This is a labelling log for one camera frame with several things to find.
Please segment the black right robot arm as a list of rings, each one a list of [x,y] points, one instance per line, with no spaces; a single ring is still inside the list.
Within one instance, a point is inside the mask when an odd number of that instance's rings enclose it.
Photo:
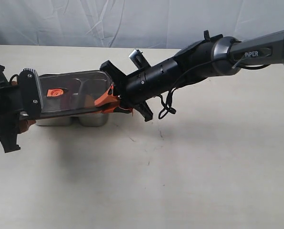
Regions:
[[[150,121],[153,113],[147,100],[159,97],[162,110],[158,117],[162,119],[176,112],[172,97],[179,88],[210,77],[232,76],[242,69],[284,65],[284,30],[246,41],[221,34],[210,36],[208,31],[204,31],[203,36],[203,40],[153,66],[140,50],[133,50],[129,58],[137,70],[131,74],[124,74],[110,61],[104,62],[100,71],[109,76],[112,84],[95,100],[95,107],[101,113],[128,114],[136,110],[145,121]]]

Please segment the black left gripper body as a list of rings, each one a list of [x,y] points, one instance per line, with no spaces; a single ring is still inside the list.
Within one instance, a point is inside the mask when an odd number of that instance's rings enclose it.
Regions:
[[[20,113],[23,111],[20,87],[12,84],[0,65],[0,143],[5,153],[20,150],[17,135],[20,133]]]

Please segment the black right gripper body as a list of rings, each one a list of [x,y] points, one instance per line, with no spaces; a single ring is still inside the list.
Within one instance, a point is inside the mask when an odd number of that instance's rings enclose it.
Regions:
[[[168,58],[147,69],[136,70],[129,75],[125,75],[110,61],[104,62],[100,70],[110,77],[114,86],[114,95],[118,97],[118,103],[106,104],[100,108],[111,106],[132,108],[138,111],[146,122],[153,119],[153,113],[146,101],[170,90],[176,77],[182,73],[173,58]]]

